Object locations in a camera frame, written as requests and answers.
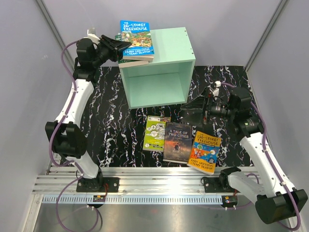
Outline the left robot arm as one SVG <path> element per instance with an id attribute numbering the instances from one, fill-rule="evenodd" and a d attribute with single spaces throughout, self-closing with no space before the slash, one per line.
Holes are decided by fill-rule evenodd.
<path id="1" fill-rule="evenodd" d="M 80 172 L 77 178 L 80 191 L 98 192 L 103 189 L 102 171 L 87 152 L 87 138 L 80 129 L 80 122 L 86 103 L 98 82 L 98 69 L 108 60 L 118 62 L 130 42 L 114 40 L 105 35 L 89 34 L 72 42 L 77 56 L 70 93 L 60 114 L 47 122 L 45 132 L 49 140 L 49 156 L 57 166 L 73 165 Z"/>

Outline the green 104-Storey Treehouse book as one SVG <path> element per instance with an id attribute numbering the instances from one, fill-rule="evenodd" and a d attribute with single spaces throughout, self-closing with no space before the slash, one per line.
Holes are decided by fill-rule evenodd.
<path id="1" fill-rule="evenodd" d="M 145 65 L 153 61 L 154 49 L 151 34 L 146 32 L 120 32 L 116 40 L 131 42 L 132 45 L 123 52 L 123 58 L 118 61 L 120 68 Z"/>

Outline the dark Tale of Two Cities book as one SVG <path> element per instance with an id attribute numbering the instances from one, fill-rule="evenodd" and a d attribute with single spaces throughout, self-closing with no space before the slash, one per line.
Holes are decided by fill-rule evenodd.
<path id="1" fill-rule="evenodd" d="M 192 127 L 168 122 L 164 139 L 163 161 L 187 164 L 192 147 Z"/>

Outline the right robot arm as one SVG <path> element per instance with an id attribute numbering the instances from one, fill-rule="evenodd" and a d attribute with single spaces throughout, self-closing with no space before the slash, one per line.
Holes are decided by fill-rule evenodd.
<path id="1" fill-rule="evenodd" d="M 212 117 L 227 119 L 230 130 L 252 159 L 262 184 L 248 178 L 237 167 L 221 170 L 219 188 L 224 192 L 237 190 L 254 205 L 265 224 L 296 217 L 308 200 L 304 189 L 296 189 L 274 157 L 266 138 L 266 125 L 260 114 L 253 115 L 249 91 L 232 87 L 228 102 L 218 101 L 219 86 L 208 86 L 202 94 L 181 106 L 183 120 L 205 130 Z"/>

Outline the blue 26-Storey Treehouse book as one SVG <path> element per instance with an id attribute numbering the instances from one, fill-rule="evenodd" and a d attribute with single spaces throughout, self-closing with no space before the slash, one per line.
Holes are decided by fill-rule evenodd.
<path id="1" fill-rule="evenodd" d="M 120 21 L 121 41 L 131 45 L 123 52 L 123 59 L 152 61 L 154 46 L 150 24 L 140 21 Z"/>

